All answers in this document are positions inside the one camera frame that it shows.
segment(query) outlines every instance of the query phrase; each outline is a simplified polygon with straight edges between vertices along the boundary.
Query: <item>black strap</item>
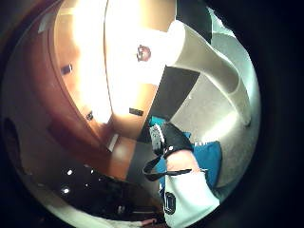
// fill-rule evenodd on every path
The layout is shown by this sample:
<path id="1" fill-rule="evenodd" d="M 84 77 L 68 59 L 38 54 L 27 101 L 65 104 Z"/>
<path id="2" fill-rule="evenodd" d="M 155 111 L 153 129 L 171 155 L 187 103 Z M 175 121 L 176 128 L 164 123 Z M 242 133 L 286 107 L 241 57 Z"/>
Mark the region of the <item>black strap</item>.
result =
<path id="1" fill-rule="evenodd" d="M 179 171 L 166 171 L 164 173 L 151 173 L 152 169 L 160 161 L 161 158 L 162 158 L 162 155 L 159 155 L 156 159 L 149 161 L 143 168 L 142 172 L 148 180 L 156 181 L 156 180 L 162 178 L 164 175 L 177 176 L 180 174 L 189 173 L 192 170 L 192 169 L 183 169 L 183 170 L 179 170 Z"/>

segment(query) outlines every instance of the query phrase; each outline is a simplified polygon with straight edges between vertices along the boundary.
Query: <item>light fixture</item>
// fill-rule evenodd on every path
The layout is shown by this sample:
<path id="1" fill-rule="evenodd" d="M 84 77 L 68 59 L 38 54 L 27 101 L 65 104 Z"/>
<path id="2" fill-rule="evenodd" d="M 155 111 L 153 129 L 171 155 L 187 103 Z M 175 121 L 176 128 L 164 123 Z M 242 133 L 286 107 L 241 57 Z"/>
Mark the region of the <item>light fixture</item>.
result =
<path id="1" fill-rule="evenodd" d="M 66 172 L 68 175 L 71 175 L 73 173 L 73 171 L 71 169 L 69 169 L 67 172 Z"/>
<path id="2" fill-rule="evenodd" d="M 63 194 L 68 194 L 68 193 L 70 192 L 70 190 L 69 190 L 68 187 L 64 187 L 64 188 L 61 189 L 61 192 L 62 192 Z"/>

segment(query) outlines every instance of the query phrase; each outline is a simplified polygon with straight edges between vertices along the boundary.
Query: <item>glove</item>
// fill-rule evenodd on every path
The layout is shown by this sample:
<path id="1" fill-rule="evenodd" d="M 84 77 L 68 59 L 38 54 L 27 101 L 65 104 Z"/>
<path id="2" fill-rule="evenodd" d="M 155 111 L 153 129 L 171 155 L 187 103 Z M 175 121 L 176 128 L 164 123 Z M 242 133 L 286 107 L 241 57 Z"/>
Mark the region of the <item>glove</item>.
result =
<path id="1" fill-rule="evenodd" d="M 150 136 L 153 151 L 157 155 L 163 154 L 165 159 L 178 150 L 184 149 L 193 152 L 193 146 L 189 139 L 170 122 L 150 127 Z"/>

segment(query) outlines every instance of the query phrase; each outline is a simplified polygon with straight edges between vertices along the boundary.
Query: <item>black glove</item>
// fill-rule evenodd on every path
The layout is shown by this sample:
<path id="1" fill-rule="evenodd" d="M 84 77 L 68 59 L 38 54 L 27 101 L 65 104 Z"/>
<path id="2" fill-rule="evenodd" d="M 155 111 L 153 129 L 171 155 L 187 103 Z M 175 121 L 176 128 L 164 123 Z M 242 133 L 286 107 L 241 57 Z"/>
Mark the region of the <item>black glove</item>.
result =
<path id="1" fill-rule="evenodd" d="M 163 154 L 165 159 L 178 150 L 193 151 L 189 139 L 170 122 L 163 123 L 161 127 L 150 127 L 150 136 L 154 153 Z"/>
<path id="2" fill-rule="evenodd" d="M 149 161 L 142 172 L 150 181 L 158 180 L 164 175 L 177 176 L 180 174 L 189 173 L 191 169 L 184 169 L 178 171 L 166 171 L 164 173 L 151 173 L 155 165 L 160 161 L 162 155 L 166 159 L 175 151 L 186 149 L 193 152 L 192 144 L 189 139 L 172 123 L 165 122 L 161 126 L 155 124 L 149 128 L 152 140 L 152 148 L 154 153 L 158 156 L 156 159 Z"/>

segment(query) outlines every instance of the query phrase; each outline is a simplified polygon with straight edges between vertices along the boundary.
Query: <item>hand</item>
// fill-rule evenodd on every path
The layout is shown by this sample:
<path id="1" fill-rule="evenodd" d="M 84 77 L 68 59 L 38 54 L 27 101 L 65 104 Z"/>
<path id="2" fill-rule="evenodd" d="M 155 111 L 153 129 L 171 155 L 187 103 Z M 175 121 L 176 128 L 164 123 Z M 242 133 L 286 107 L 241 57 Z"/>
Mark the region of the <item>hand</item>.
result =
<path id="1" fill-rule="evenodd" d="M 185 135 L 172 123 L 163 123 L 161 125 L 161 133 L 163 134 L 165 140 L 165 153 L 163 155 L 165 159 L 175 151 L 193 151 L 193 147 L 189 139 L 185 137 Z"/>
<path id="2" fill-rule="evenodd" d="M 167 171 L 192 169 L 191 172 L 200 172 L 200 167 L 192 151 L 179 150 L 166 159 Z"/>

